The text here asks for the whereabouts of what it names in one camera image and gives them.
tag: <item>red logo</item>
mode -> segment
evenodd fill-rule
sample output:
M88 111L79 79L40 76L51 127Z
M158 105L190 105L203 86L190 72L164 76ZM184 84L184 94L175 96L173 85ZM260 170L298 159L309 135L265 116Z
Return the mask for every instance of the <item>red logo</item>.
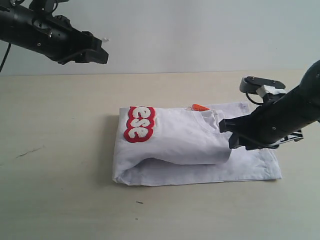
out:
M124 138L130 143L142 143L151 138L155 126L155 109L147 106L131 106L126 122Z

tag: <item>table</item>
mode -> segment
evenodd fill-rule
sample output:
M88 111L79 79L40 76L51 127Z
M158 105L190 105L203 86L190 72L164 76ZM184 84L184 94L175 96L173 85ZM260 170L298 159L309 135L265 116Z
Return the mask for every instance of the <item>table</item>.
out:
M111 178L119 107L245 101L243 76L291 89L304 72L1 77L0 238L319 239L318 123L277 150L282 180L134 187Z

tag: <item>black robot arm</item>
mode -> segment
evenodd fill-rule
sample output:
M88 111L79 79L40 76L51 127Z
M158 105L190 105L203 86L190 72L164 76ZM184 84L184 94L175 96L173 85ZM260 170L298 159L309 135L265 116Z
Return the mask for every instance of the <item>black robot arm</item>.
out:
M69 0L0 0L0 40L43 54L59 64L106 64L102 41L88 31L78 31L65 16L53 16L58 3Z
M300 84L286 94L279 81L244 77L240 91L258 94L263 103L250 115L223 119L220 132L232 132L229 148L247 150L270 148L303 139L301 129L320 119L320 61L314 63Z

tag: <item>orange tag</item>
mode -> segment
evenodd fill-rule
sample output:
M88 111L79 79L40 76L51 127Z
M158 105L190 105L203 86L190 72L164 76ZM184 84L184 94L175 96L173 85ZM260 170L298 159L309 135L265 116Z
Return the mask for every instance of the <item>orange tag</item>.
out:
M208 111L208 110L210 110L210 108L207 108L206 106L201 106L199 104L193 104L192 105L192 110L193 111L202 112L202 111Z

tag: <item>wall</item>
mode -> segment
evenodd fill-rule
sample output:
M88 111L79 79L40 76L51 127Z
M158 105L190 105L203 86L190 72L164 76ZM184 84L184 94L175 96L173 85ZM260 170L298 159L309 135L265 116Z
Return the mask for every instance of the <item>wall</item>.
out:
M1 75L305 68L320 58L319 9L318 0L71 0L56 14L109 38L109 63L61 66L14 46Z

